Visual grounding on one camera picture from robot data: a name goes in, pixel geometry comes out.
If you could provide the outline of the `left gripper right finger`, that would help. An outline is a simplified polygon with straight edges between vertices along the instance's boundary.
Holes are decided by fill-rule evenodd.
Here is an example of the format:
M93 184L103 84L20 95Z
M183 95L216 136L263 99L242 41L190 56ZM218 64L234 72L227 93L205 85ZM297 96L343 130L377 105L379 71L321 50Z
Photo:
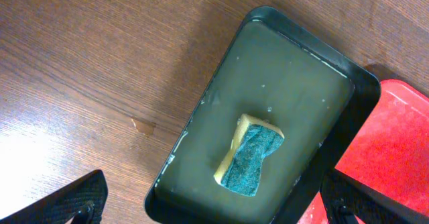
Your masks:
M332 169L320 185L320 195L330 224L427 223L428 217Z

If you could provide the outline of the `green and yellow sponge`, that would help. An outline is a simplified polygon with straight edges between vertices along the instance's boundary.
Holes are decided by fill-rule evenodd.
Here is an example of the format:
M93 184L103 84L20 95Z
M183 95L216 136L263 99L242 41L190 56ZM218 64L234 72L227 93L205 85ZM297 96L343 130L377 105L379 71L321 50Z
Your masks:
M266 157L284 142L281 129L259 118L242 114L214 179L227 190L254 197L259 188L261 169Z

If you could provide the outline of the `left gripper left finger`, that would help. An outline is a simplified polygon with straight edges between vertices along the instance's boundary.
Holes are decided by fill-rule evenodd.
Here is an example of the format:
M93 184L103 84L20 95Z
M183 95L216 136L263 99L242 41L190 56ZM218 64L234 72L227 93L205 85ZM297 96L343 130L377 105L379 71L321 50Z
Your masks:
M99 224L107 197L103 171L94 170L1 222Z

